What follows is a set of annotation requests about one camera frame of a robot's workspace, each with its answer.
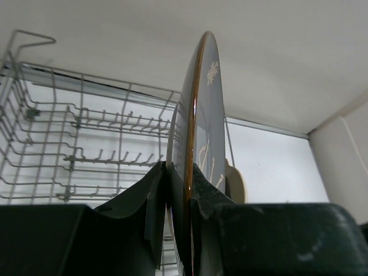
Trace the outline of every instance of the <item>ceiling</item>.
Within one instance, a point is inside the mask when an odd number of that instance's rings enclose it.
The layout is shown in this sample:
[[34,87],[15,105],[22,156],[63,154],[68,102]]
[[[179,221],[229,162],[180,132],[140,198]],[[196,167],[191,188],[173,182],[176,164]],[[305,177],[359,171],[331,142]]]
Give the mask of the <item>ceiling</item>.
[[3,0],[13,29],[56,45],[23,60],[180,90],[202,33],[218,43],[225,111],[308,133],[368,91],[366,0]]

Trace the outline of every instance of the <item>snowflake design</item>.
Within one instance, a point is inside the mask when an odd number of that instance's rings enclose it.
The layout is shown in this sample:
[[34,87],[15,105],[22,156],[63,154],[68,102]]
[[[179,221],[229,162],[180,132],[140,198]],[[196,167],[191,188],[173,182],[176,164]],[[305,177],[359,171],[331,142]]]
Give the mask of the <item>snowflake design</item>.
[[212,84],[213,78],[214,78],[214,76],[216,76],[216,74],[218,72],[218,70],[217,70],[218,66],[219,66],[219,62],[212,62],[211,67],[208,70],[208,74],[207,74],[207,85]]

